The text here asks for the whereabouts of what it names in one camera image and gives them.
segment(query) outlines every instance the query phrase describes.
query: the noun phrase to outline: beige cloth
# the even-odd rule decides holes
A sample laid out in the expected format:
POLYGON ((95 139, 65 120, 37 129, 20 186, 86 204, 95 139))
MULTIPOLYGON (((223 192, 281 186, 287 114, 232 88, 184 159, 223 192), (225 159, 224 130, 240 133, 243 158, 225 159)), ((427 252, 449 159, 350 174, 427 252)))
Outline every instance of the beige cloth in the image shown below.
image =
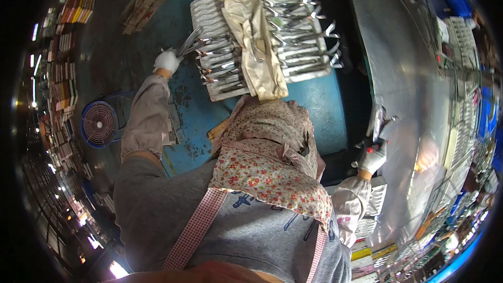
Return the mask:
POLYGON ((223 0, 222 14, 242 47, 242 71, 260 101, 288 96, 285 77, 273 52, 260 0, 223 0))

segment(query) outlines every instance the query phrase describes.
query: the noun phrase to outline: stainless steel table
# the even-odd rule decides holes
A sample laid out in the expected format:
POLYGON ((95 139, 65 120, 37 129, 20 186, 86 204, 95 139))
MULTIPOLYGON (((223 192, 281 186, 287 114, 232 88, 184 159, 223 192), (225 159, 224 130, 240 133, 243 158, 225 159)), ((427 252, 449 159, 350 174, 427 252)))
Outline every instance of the stainless steel table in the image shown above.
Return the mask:
POLYGON ((374 99, 382 97, 387 115, 401 118, 381 135, 390 141, 388 161, 381 169, 388 191, 381 226, 368 238, 375 251, 392 243, 403 245, 415 235, 433 185, 445 175, 449 80, 435 64, 419 2, 353 0, 353 4, 374 99))

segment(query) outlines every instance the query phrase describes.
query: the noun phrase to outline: pink checkered apron strap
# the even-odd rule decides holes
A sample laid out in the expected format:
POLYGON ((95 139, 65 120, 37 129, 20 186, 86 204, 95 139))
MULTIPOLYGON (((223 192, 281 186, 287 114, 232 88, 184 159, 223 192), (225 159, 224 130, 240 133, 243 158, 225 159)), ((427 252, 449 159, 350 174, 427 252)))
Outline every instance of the pink checkered apron strap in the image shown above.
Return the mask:
POLYGON ((321 254, 323 253, 323 247, 325 246, 326 238, 328 233, 325 232, 318 224, 318 236, 316 237, 316 248, 314 249, 313 261, 311 262, 311 270, 307 276, 306 283, 311 283, 314 274, 316 273, 316 268, 318 267, 319 261, 321 259, 321 254))
MULTIPOLYGON (((163 270, 183 270, 185 268, 199 246, 199 243, 215 220, 226 197, 227 192, 215 188, 208 189, 197 206, 196 211, 192 214, 192 217, 185 226, 185 229, 182 231, 182 234, 171 249, 170 254, 167 256, 162 266, 163 270)), ((313 280, 316 268, 321 259, 321 254, 323 253, 326 238, 327 233, 318 224, 316 248, 314 249, 313 261, 306 283, 311 283, 313 280)))

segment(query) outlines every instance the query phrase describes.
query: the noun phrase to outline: gray sweatshirt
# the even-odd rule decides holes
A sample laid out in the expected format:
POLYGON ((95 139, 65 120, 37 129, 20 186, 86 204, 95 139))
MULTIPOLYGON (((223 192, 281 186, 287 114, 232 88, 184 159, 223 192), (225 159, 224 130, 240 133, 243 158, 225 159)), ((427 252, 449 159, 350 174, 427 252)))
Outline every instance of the gray sweatshirt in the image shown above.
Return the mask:
MULTIPOLYGON (((123 160, 135 151, 160 158, 169 118, 167 79, 150 76, 135 96, 122 138, 123 160)), ((216 160, 167 178, 142 156, 125 159, 114 190, 116 224, 126 260, 134 271, 160 270, 167 255, 207 191, 216 160)), ((332 193, 330 231, 313 282, 349 282, 350 246, 364 215, 370 182, 350 178, 332 193)), ((273 274, 284 282, 305 282, 318 228, 314 219, 232 192, 187 267, 208 260, 239 264, 273 274)))

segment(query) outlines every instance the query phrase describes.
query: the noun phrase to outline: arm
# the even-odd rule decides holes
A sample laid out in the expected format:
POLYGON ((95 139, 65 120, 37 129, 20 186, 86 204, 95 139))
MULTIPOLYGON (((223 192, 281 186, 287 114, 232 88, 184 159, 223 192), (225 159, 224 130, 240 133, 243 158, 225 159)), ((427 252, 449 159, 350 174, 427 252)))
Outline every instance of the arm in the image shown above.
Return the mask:
POLYGON ((379 142, 379 149, 365 152, 360 161, 358 175, 344 180, 332 193, 332 205, 339 228, 339 240, 351 247, 356 241, 355 231, 365 215, 370 198, 372 175, 386 161, 386 141, 379 142))
POLYGON ((142 156, 161 168, 162 141, 172 130, 167 82, 180 61, 181 58, 177 58, 171 50, 161 53, 155 60, 154 74, 145 79, 136 93, 122 136, 123 163, 129 157, 142 156))

